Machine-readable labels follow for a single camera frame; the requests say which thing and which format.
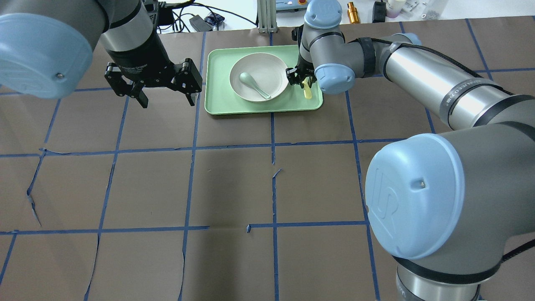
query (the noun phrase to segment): gold cylinder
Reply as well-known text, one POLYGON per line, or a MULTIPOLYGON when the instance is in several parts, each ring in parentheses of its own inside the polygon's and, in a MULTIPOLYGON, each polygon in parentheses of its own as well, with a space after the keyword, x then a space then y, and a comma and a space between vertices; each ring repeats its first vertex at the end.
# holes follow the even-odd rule
POLYGON ((353 2, 349 2, 347 4, 347 17, 349 18, 349 22, 351 24, 356 24, 356 23, 361 22, 358 18, 357 8, 353 4, 353 2))

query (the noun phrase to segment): power adapter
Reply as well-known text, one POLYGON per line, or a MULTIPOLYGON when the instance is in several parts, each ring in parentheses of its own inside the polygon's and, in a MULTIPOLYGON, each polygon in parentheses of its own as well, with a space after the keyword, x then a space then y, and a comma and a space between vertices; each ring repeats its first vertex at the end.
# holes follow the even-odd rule
POLYGON ((384 22, 386 18, 386 3, 376 1, 373 4, 372 23, 384 22))

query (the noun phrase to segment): wire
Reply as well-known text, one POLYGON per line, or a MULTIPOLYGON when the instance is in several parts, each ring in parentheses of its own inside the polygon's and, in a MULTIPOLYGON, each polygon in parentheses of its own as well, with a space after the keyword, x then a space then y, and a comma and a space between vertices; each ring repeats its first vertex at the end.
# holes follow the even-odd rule
POLYGON ((529 242, 521 245, 520 247, 512 250, 511 252, 508 252, 507 254, 505 254, 503 257, 502 257, 502 260, 501 260, 501 263, 504 263, 506 262, 507 260, 517 256, 518 254, 524 252, 524 251, 527 251, 531 248, 535 247, 535 239, 533 240, 530 240, 529 242))
POLYGON ((219 9, 219 8, 217 8, 217 7, 213 7, 213 6, 209 6, 209 5, 204 5, 204 4, 201 4, 201 3, 193 3, 193 4, 191 4, 191 5, 192 5, 192 6, 203 6, 203 7, 206 7, 206 8, 211 8, 211 9, 214 9, 214 10, 223 11, 223 12, 226 12, 226 13, 229 13, 229 14, 233 14, 233 15, 235 15, 236 17, 242 18, 243 20, 248 21, 248 22, 252 23, 253 25, 258 26, 258 23, 255 23, 255 22, 253 22, 253 21, 247 19, 246 17, 244 17, 244 16, 240 16, 239 14, 237 14, 237 13, 233 13, 233 12, 231 12, 231 11, 227 11, 227 10, 219 9))
MULTIPOLYGON (((211 6, 207 6, 207 5, 204 5, 204 4, 201 4, 201 3, 193 3, 192 6, 200 6, 200 7, 204 7, 206 9, 208 9, 210 11, 210 14, 212 14, 212 16, 215 18, 216 17, 216 14, 213 12, 212 10, 212 7, 211 6)), ((217 31, 219 31, 219 23, 216 22, 216 29, 217 31)))
MULTIPOLYGON (((171 10, 180 9, 180 13, 179 14, 177 14, 177 13, 175 13, 173 11, 173 15, 175 16, 175 20, 174 20, 173 24, 171 24, 170 26, 167 26, 165 28, 160 28, 159 26, 157 27, 158 30, 160 31, 160 33, 162 33, 162 30, 169 29, 170 27, 173 28, 173 32, 175 32, 175 33, 181 33, 181 32, 184 31, 184 29, 187 30, 188 32, 191 32, 189 30, 188 26, 186 25, 186 23, 184 22, 184 20, 182 19, 182 16, 187 16, 187 15, 191 15, 192 17, 195 16, 192 13, 183 13, 184 8, 186 8, 188 6, 204 7, 207 10, 209 10, 210 14, 212 16, 214 16, 214 17, 215 17, 216 14, 214 13, 213 10, 226 12, 226 13, 232 14, 232 15, 234 15, 236 17, 242 18, 243 20, 246 20, 246 21, 250 22, 251 24, 253 24, 255 26, 258 26, 258 20, 256 22, 253 22, 253 21, 247 19, 246 17, 241 16, 241 15, 239 15, 237 13, 234 13, 234 12, 231 12, 231 11, 227 11, 227 10, 224 10, 224 9, 220 9, 220 8, 217 8, 217 7, 214 7, 214 6, 204 5, 202 3, 197 3, 197 2, 195 2, 195 0, 189 0, 189 1, 186 1, 186 2, 175 3, 175 4, 167 4, 167 2, 159 2, 158 5, 159 5, 160 8, 166 8, 166 9, 171 9, 171 10)), ((219 23, 216 23, 216 28, 217 28, 217 30, 219 30, 219 23)))
MULTIPOLYGON (((379 42, 379 43, 383 43, 383 44, 392 44, 391 41, 386 41, 386 40, 381 40, 381 39, 374 39, 372 38, 371 39, 373 42, 379 42)), ((454 64, 455 66, 459 67, 460 69, 462 69, 464 72, 468 73, 469 75, 473 76, 473 77, 477 77, 477 78, 481 78, 482 76, 473 72, 472 69, 466 67, 465 65, 459 63, 458 61, 454 60, 453 58, 441 53, 441 52, 438 52, 432 48, 429 48, 429 47, 425 47, 425 46, 420 46, 420 45, 414 45, 414 44, 407 44, 407 43, 403 43, 401 44, 400 47, 407 47, 407 48, 415 48, 415 49, 421 49, 421 50, 425 50, 425 51, 428 51, 434 55, 437 55, 445 60, 447 60, 448 62, 454 64)))

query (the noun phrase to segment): spoon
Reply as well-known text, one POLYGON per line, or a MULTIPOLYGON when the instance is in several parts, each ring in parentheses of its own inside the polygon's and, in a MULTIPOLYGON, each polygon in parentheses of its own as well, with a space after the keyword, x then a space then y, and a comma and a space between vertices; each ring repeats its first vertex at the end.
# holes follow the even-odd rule
POLYGON ((264 99, 270 99, 271 98, 271 95, 269 95, 268 93, 266 93, 262 89, 260 89, 260 87, 256 83, 256 80, 251 76, 251 74, 249 74, 247 72, 241 73, 240 74, 240 81, 242 83, 244 83, 246 86, 248 86, 249 88, 254 89, 264 99))

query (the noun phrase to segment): green tray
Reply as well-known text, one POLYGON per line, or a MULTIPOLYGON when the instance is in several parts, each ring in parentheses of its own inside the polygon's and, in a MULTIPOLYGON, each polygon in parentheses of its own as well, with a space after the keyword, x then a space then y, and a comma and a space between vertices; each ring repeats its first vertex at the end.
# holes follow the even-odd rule
POLYGON ((317 84, 312 85, 312 99, 304 98, 299 85, 288 85, 279 96, 266 102, 253 103, 239 97, 232 90, 229 80, 232 66, 240 58, 257 52, 273 54, 288 67, 295 67, 299 55, 297 45, 216 49, 210 52, 204 97, 206 112, 212 115, 247 114, 316 110, 322 106, 323 94, 317 84))

